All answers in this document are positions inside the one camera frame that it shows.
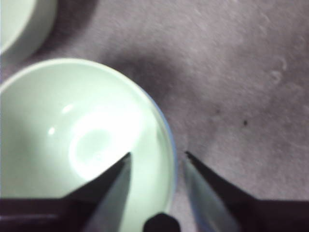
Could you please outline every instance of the bowl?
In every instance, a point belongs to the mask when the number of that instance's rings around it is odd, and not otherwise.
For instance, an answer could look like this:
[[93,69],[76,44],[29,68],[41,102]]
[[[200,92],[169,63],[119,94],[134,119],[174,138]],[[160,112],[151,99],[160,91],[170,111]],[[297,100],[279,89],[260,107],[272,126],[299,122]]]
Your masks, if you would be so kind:
[[1,0],[1,65],[36,51],[52,28],[57,0]]
[[155,102],[121,73],[61,58],[25,68],[1,90],[2,198],[63,197],[132,152],[120,231],[168,211],[175,148]]

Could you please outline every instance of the stain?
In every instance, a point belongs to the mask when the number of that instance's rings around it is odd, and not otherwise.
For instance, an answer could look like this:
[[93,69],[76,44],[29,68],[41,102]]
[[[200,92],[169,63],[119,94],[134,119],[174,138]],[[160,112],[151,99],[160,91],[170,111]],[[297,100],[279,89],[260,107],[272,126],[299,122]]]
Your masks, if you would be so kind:
[[261,31],[261,36],[266,37],[267,36],[267,27],[270,23],[269,17],[266,14],[261,13],[261,17],[260,17],[259,21],[260,21],[259,29]]
[[195,11],[198,15],[202,15],[201,11],[199,11],[198,8],[195,8],[194,11]]
[[306,48],[306,40],[303,36],[298,35],[294,41],[294,49],[298,52],[303,52]]
[[281,79],[282,79],[282,74],[281,72],[277,71],[277,70],[271,70],[270,71],[270,77],[272,79],[272,81],[274,82],[274,84],[279,84]]
[[281,57],[281,56],[275,56],[275,57],[281,63],[281,69],[283,71],[286,71],[288,68],[288,63],[286,62],[285,57]]

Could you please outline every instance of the floor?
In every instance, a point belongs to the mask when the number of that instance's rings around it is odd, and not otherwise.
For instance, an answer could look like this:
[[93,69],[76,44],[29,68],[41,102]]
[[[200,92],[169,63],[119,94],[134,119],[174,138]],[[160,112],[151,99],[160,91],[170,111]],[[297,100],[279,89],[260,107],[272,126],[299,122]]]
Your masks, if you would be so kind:
[[309,200],[308,12],[308,0],[60,0],[44,45],[1,78],[75,57],[138,83],[172,128],[171,214],[194,232],[186,150],[258,198]]

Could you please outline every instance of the light green bowl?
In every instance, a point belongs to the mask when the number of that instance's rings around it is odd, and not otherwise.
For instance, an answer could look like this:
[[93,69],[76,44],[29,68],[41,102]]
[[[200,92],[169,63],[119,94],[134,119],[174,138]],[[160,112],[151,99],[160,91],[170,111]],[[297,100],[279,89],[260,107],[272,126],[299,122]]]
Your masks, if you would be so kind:
[[175,152],[153,100],[121,73],[81,59],[32,65],[1,86],[1,197],[62,197],[128,151],[123,232],[169,208]]
[[44,42],[56,15],[57,0],[0,0],[1,66],[30,56]]

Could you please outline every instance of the bowl rim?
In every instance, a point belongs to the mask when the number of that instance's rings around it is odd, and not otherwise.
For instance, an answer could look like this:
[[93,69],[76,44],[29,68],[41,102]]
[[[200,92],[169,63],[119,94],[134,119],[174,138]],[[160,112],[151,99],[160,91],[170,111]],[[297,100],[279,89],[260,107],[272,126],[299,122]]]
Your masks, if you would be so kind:
[[86,65],[86,66],[90,66],[93,68],[99,68],[102,71],[107,71],[109,73],[111,73],[112,75],[118,77],[119,79],[121,79],[122,81],[124,81],[126,84],[129,85],[129,87],[133,88],[133,91],[140,91],[142,95],[145,96],[146,99],[148,99],[152,105],[155,107],[155,109],[158,111],[159,116],[165,126],[165,129],[168,133],[168,137],[169,137],[169,143],[171,145],[171,150],[172,150],[172,155],[173,155],[173,160],[172,160],[172,171],[173,171],[173,175],[172,176],[172,187],[170,189],[170,193],[168,196],[168,202],[166,205],[166,209],[165,211],[168,212],[170,210],[171,207],[171,203],[174,200],[175,197],[175,192],[176,192],[176,187],[177,187],[177,181],[178,181],[178,165],[177,165],[177,152],[176,152],[176,145],[175,145],[175,141],[173,138],[173,134],[171,131],[171,128],[168,124],[167,119],[165,118],[163,112],[161,111],[161,109],[159,108],[159,106],[157,105],[157,103],[154,101],[154,99],[142,88],[140,87],[138,84],[136,84],[135,82],[133,82],[131,79],[129,79],[128,77],[126,77],[124,74],[122,74],[121,72],[98,62],[95,61],[91,61],[91,60],[86,60],[86,59],[81,59],[81,58],[53,58],[53,59],[48,59],[48,60],[44,60],[44,61],[40,61],[34,64],[31,64],[27,67],[24,67],[22,70],[16,72],[15,74],[13,74],[12,76],[10,76],[8,79],[6,79],[1,85],[0,85],[0,96],[5,93],[5,90],[7,90],[13,83],[15,83],[16,81],[18,81],[19,79],[21,79],[22,77],[24,77],[24,75],[27,75],[29,73],[31,73],[34,70],[37,69],[41,69],[41,68],[46,68],[46,67],[50,67],[53,65],[58,65],[58,64],[63,64],[63,63],[67,63],[67,64],[76,64],[76,65]]
[[21,23],[21,27],[20,29],[17,31],[17,33],[15,34],[15,36],[7,41],[2,47],[1,47],[1,51],[0,51],[0,54],[3,55],[5,54],[7,51],[10,50],[11,47],[14,46],[14,44],[18,41],[18,39],[24,34],[24,32],[26,31],[29,23],[31,22],[31,19],[33,17],[33,15],[35,14],[35,10],[37,8],[37,5],[38,5],[38,1],[39,0],[32,0],[32,6],[29,10],[29,14],[26,18],[26,20],[24,22]]

